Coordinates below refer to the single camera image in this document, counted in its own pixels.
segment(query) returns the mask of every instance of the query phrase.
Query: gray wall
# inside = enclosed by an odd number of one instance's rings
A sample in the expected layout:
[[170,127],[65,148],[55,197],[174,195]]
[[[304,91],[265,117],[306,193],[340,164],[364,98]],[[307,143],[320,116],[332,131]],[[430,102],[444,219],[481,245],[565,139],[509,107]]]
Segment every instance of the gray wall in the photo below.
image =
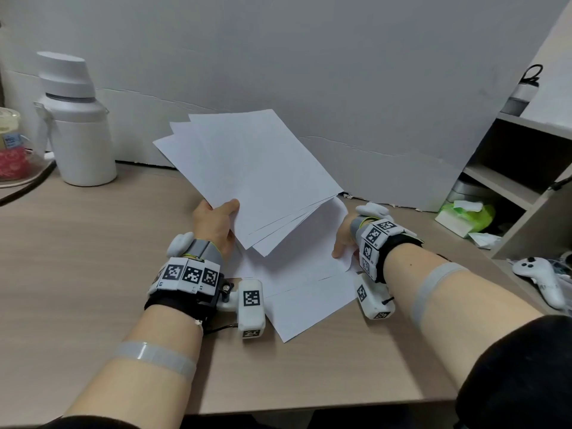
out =
[[568,0],[0,0],[28,129],[33,52],[87,59],[117,158],[188,112],[273,108],[347,191],[436,210]]

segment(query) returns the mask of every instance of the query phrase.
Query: blue label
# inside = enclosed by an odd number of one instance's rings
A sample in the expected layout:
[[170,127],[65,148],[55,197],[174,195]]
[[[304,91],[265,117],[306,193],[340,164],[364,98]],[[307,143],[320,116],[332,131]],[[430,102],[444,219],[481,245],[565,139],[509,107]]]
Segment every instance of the blue label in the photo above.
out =
[[2,139],[4,140],[6,149],[13,149],[15,147],[22,146],[20,134],[4,134]]

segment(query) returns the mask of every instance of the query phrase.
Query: hand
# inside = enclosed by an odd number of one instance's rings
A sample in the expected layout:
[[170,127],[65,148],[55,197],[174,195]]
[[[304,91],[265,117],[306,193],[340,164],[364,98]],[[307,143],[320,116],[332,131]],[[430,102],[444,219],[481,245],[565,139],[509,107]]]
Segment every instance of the hand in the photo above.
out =
[[238,211],[239,207],[240,203],[235,198],[215,209],[203,199],[193,211],[195,238],[215,244],[223,259],[230,257],[234,247],[230,215]]
[[342,221],[340,228],[336,233],[336,243],[333,246],[332,257],[336,259],[340,257],[342,254],[344,254],[346,247],[350,247],[352,251],[358,247],[354,242],[354,238],[352,238],[351,232],[349,230],[349,225],[352,224],[352,221],[358,215],[359,214],[357,212],[350,212],[346,215],[344,221]]

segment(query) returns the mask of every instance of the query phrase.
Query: white bottle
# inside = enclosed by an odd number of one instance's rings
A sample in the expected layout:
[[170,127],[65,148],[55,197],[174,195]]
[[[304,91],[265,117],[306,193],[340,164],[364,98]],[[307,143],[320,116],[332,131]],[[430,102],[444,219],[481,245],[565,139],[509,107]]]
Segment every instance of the white bottle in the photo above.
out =
[[46,94],[34,102],[43,120],[36,150],[49,138],[62,179],[71,185],[96,186],[117,177],[108,110],[96,100],[85,60],[38,52],[39,78]]

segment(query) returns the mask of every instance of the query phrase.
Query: bottle cap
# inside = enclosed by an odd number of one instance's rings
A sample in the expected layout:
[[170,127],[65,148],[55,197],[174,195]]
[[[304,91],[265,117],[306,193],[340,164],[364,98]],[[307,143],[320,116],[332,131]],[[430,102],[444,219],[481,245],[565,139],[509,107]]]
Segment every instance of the bottle cap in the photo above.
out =
[[39,78],[46,93],[65,98],[95,98],[96,89],[84,59],[49,51],[37,54]]

